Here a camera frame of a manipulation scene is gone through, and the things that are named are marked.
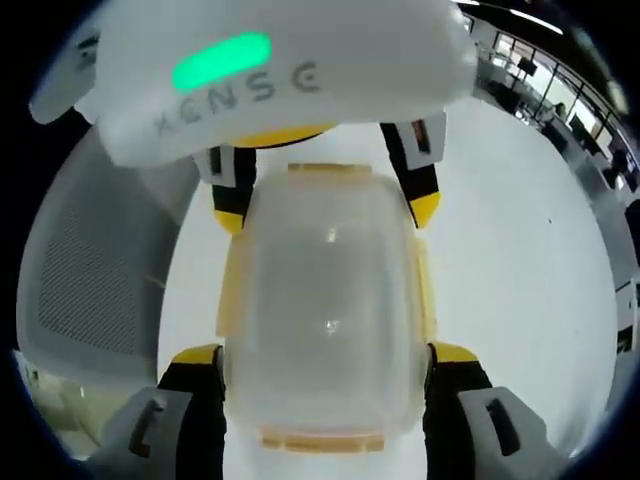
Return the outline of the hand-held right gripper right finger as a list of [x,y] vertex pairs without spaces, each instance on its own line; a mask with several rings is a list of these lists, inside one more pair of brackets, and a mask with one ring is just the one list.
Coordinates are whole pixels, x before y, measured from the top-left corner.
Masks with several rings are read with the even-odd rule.
[[428,345],[423,432],[428,479],[546,479],[546,425],[506,387],[495,387],[470,350]]

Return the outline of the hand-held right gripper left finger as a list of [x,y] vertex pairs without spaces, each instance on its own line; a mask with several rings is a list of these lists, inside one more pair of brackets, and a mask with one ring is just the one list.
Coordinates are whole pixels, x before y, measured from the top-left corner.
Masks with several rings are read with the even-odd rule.
[[227,422],[223,347],[177,354],[159,383],[134,394],[107,422],[99,479],[221,479]]

